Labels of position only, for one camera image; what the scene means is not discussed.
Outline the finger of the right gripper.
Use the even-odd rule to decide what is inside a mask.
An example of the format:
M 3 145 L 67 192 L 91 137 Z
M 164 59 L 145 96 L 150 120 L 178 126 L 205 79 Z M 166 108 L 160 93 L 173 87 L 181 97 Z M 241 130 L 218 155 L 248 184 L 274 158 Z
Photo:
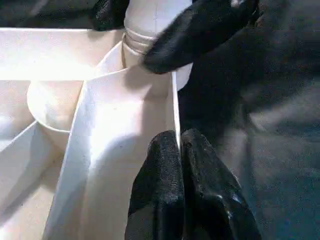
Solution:
M 129 3 L 129 0 L 98 0 L 91 10 L 92 28 L 96 31 L 122 29 Z
M 152 73 L 191 64 L 259 17 L 257 0 L 197 0 L 157 37 L 143 58 Z

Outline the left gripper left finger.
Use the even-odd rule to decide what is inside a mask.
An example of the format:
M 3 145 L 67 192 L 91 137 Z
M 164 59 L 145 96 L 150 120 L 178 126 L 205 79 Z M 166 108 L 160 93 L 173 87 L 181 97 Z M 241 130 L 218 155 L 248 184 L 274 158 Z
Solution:
M 126 240 L 180 240 L 183 237 L 185 191 L 176 133 L 156 135 L 132 185 Z

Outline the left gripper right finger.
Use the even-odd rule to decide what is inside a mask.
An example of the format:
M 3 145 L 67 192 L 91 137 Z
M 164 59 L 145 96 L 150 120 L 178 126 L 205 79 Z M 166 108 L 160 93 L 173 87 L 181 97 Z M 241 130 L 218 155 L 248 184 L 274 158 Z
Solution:
M 235 176 L 196 129 L 181 135 L 185 239 L 260 240 L 261 234 Z

